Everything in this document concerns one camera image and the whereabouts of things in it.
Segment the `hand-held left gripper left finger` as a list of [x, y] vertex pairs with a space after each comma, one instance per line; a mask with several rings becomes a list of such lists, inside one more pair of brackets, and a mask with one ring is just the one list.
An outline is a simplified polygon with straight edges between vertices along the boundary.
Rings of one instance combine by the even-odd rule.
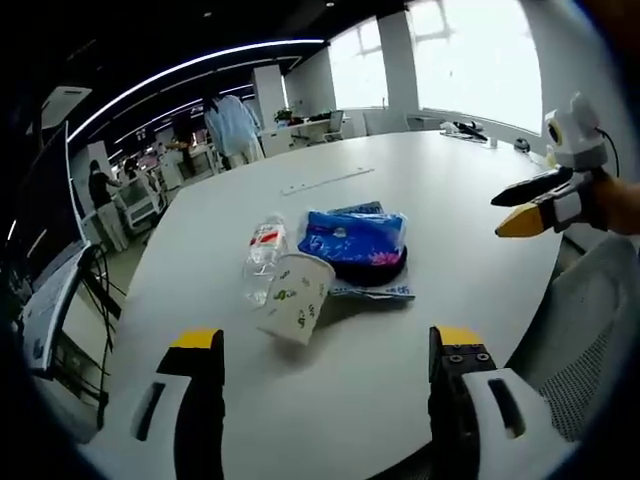
[[224, 333], [183, 332], [83, 453], [107, 479], [222, 479]]

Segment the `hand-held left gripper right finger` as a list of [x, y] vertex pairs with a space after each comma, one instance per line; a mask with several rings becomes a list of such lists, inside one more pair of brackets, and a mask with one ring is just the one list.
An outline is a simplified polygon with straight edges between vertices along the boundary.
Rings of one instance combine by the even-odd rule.
[[437, 479], [546, 479], [575, 450], [548, 402], [467, 328], [429, 329], [429, 383]]

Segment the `person's right hand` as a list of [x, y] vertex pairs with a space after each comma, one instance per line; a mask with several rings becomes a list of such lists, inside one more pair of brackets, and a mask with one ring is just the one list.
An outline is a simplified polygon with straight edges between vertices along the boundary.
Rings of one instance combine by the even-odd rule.
[[584, 221], [604, 231], [638, 235], [639, 197], [638, 183], [628, 183], [605, 174], [594, 180], [588, 189]]

